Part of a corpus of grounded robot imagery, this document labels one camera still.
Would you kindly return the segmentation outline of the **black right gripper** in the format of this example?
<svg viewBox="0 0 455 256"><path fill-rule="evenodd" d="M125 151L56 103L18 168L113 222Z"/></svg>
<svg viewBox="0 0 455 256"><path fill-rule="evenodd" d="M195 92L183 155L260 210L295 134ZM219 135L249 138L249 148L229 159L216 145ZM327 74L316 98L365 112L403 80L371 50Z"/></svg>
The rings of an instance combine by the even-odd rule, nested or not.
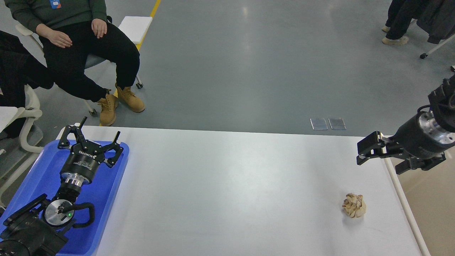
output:
<svg viewBox="0 0 455 256"><path fill-rule="evenodd" d="M427 171L445 161L444 151L451 147L454 147L454 115L444 119L439 112L420 111L401 125L394 136L387 138L375 131L359 141L357 164L373 158L403 159L406 151L413 156L395 166L397 175L408 170Z"/></svg>

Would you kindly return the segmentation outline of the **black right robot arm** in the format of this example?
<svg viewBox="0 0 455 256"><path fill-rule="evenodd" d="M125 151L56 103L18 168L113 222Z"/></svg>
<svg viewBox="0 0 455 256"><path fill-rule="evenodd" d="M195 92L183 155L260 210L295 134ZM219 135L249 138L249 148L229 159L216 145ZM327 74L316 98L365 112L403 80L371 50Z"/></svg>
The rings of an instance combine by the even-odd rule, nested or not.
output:
<svg viewBox="0 0 455 256"><path fill-rule="evenodd" d="M372 158L398 158L397 175L408 170L430 170L445 161L445 151L454 147L455 94L454 77L429 96L428 111L418 108L416 115L401 125L395 135L385 137L379 131L358 142L357 164Z"/></svg>

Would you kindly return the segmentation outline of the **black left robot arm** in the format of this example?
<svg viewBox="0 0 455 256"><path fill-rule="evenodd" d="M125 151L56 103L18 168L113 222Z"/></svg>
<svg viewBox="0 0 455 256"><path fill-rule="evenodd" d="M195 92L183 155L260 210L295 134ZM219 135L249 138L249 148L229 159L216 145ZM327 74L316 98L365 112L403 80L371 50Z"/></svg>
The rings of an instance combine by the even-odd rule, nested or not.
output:
<svg viewBox="0 0 455 256"><path fill-rule="evenodd" d="M69 150L60 170L60 186L52 199L43 193L18 209L4 221L1 233L2 256L55 256L68 242L65 233L71 228L86 228L96 217L91 202L77 203L83 185L91 184L101 164L113 167L124 148L113 141L101 145L87 140L82 127L66 126L57 148Z"/></svg>

